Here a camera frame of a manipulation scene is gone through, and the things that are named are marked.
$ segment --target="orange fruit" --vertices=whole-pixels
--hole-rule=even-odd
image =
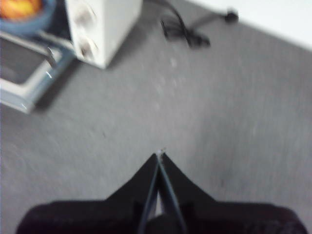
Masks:
[[[41,0],[0,0],[1,17],[9,20],[26,20],[38,14],[41,9]]]

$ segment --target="carpeted floor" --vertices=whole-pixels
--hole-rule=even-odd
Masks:
[[[144,6],[107,70],[75,61],[32,114],[1,106],[4,234],[36,204],[106,198],[164,147],[214,198],[290,207],[312,232],[312,53],[221,20],[190,50],[163,13]]]

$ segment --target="white wall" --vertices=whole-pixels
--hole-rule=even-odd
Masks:
[[[234,8],[242,23],[312,51],[312,0],[189,0],[212,10]]]

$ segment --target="electrical cable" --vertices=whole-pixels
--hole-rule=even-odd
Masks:
[[[145,0],[146,2],[155,3],[170,9],[176,16],[165,16],[161,20],[161,27],[167,40],[185,38],[190,48],[195,49],[202,46],[210,46],[210,40],[207,36],[195,31],[199,26],[207,24],[215,19],[223,18],[227,23],[237,22],[238,15],[229,11],[226,15],[213,13],[194,22],[191,26],[186,27],[180,13],[166,0]]]

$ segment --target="bowl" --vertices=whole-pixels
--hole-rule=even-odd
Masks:
[[[39,30],[47,29],[53,19],[56,8],[56,0],[42,0],[42,10],[25,21],[15,22],[7,19],[0,19],[0,30],[17,36],[33,36]]]

